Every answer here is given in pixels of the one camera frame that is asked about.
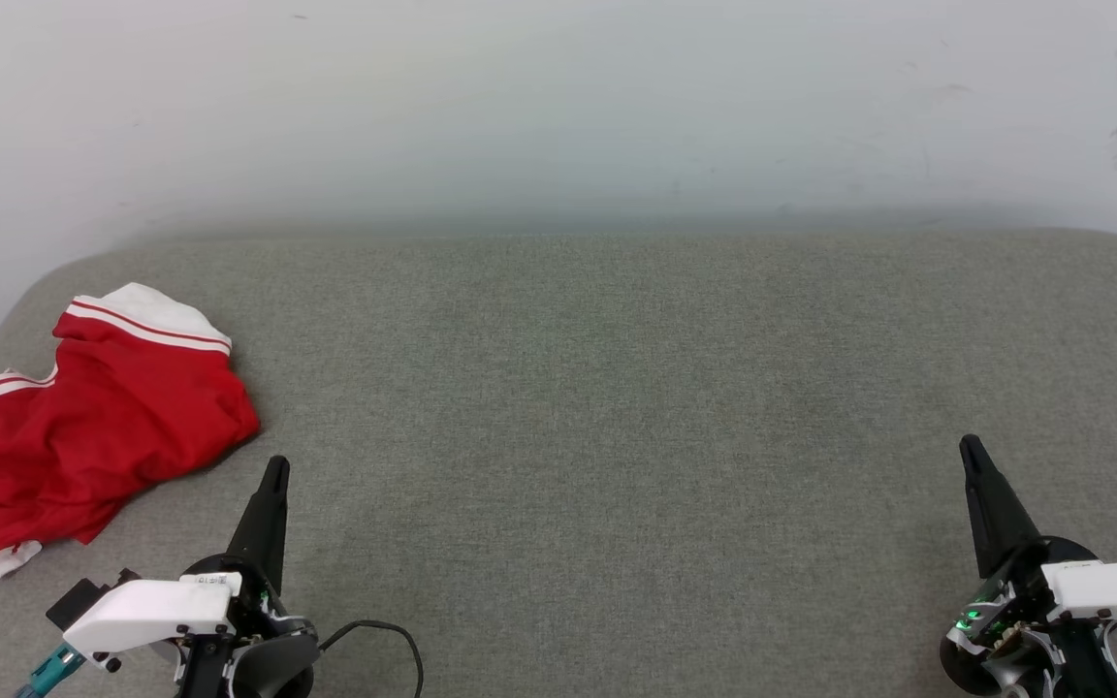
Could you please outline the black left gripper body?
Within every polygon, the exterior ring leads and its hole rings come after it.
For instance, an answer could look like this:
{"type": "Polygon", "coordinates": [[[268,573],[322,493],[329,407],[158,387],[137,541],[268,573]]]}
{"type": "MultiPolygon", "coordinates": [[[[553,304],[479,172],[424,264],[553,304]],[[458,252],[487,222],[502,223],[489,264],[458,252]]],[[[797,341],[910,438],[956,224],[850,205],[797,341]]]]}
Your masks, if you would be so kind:
{"type": "Polygon", "coordinates": [[[176,697],[309,697],[319,658],[311,619],[292,615],[260,571],[227,554],[195,562],[183,582],[230,589],[226,622],[178,637],[176,697]]]}

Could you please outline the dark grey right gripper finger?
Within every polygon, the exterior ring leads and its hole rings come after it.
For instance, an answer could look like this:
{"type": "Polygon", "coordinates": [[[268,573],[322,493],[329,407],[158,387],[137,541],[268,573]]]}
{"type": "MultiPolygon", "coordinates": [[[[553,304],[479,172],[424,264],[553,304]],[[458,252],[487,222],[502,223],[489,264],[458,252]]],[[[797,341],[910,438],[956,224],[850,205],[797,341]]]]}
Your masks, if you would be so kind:
{"type": "Polygon", "coordinates": [[[1040,539],[1040,530],[978,436],[963,436],[960,455],[976,571],[987,580],[1014,551],[1040,539]]]}

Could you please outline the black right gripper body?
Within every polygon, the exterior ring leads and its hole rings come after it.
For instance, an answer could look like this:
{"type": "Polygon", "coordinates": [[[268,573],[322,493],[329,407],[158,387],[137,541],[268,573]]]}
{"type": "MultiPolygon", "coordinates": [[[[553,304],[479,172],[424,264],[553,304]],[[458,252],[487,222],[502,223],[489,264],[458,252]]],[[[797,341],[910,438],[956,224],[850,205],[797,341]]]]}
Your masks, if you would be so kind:
{"type": "Polygon", "coordinates": [[[1062,613],[1042,566],[1092,562],[1081,545],[1043,536],[984,580],[941,641],[941,664],[962,692],[978,697],[1100,697],[1100,631],[1062,613]]]}

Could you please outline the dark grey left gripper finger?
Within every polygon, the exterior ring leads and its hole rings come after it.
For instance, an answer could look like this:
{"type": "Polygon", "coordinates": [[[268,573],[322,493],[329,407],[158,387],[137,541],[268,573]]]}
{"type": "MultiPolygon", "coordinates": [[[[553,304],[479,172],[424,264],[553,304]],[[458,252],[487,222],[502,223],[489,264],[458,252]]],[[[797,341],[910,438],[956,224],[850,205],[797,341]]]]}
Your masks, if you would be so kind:
{"type": "Polygon", "coordinates": [[[273,456],[226,551],[260,571],[275,593],[281,592],[289,477],[292,463],[283,456],[273,456]]]}

